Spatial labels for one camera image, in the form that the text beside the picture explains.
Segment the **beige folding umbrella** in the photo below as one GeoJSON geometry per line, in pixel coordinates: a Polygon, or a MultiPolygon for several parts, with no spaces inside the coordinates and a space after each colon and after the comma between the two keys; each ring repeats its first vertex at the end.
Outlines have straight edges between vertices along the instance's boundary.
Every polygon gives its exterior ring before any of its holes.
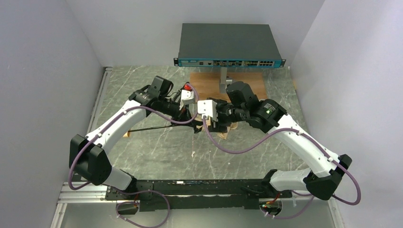
{"type": "MultiPolygon", "coordinates": [[[[140,132],[140,131],[148,131],[148,130],[155,130],[155,129],[163,129],[163,128],[171,128],[171,127],[178,127],[179,125],[167,125],[167,126],[157,126],[157,127],[149,127],[149,128],[143,128],[143,129],[136,129],[136,130],[129,130],[127,131],[124,135],[123,138],[128,138],[130,137],[130,134],[133,132],[140,132]]],[[[213,128],[209,126],[209,130],[211,132],[216,133],[221,139],[226,140],[229,134],[230,130],[235,130],[238,127],[238,123],[231,123],[229,126],[221,126],[220,128],[217,126],[216,128],[213,128]]]]}

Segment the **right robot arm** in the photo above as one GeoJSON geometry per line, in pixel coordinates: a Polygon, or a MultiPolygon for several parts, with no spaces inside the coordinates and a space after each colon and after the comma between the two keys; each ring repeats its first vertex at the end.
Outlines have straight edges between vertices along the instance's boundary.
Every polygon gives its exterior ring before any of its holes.
{"type": "Polygon", "coordinates": [[[248,84],[232,83],[226,93],[229,102],[208,98],[198,103],[199,113],[212,120],[210,130],[219,132],[232,123],[246,122],[268,137],[280,140],[308,166],[299,171],[270,170],[262,181],[265,192],[276,194],[284,190],[303,190],[321,200],[334,196],[352,163],[348,155],[325,149],[297,124],[284,107],[272,99],[258,99],[248,84]],[[214,117],[207,114],[211,109],[214,117]]]}

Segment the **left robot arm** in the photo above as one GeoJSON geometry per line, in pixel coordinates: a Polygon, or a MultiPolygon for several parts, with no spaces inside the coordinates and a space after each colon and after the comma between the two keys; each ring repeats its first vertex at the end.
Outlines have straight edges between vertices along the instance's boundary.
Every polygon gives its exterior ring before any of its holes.
{"type": "Polygon", "coordinates": [[[180,101],[169,98],[173,82],[155,76],[150,85],[134,91],[124,105],[103,125],[86,136],[75,135],[70,141],[68,185],[79,190],[88,184],[106,185],[122,194],[138,191],[137,178],[114,167],[108,153],[137,123],[151,113],[175,124],[195,128],[197,113],[191,114],[189,104],[199,101],[197,90],[186,83],[178,93],[180,101]]]}

